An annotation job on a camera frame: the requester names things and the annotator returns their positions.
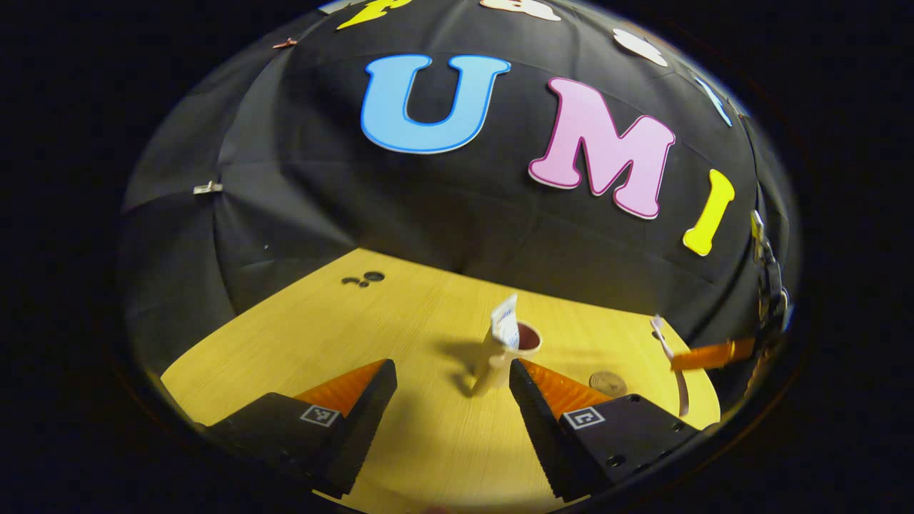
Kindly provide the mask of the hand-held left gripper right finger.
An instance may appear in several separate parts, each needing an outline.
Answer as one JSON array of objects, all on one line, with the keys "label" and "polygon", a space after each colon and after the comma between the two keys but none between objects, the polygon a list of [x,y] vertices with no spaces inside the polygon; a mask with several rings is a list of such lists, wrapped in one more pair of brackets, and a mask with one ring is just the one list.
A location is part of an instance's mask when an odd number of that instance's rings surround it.
[{"label": "hand-held left gripper right finger", "polygon": [[546,480],[567,502],[627,487],[699,433],[642,395],[613,398],[528,359],[511,361],[509,386]]}]

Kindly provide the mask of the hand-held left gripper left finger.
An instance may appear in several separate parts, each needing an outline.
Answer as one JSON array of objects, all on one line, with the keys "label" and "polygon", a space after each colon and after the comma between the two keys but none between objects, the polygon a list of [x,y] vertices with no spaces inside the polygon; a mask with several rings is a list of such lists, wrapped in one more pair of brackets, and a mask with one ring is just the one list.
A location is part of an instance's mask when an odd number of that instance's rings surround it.
[{"label": "hand-held left gripper left finger", "polygon": [[379,359],[296,396],[265,393],[204,433],[340,500],[352,491],[397,387],[395,362]]}]

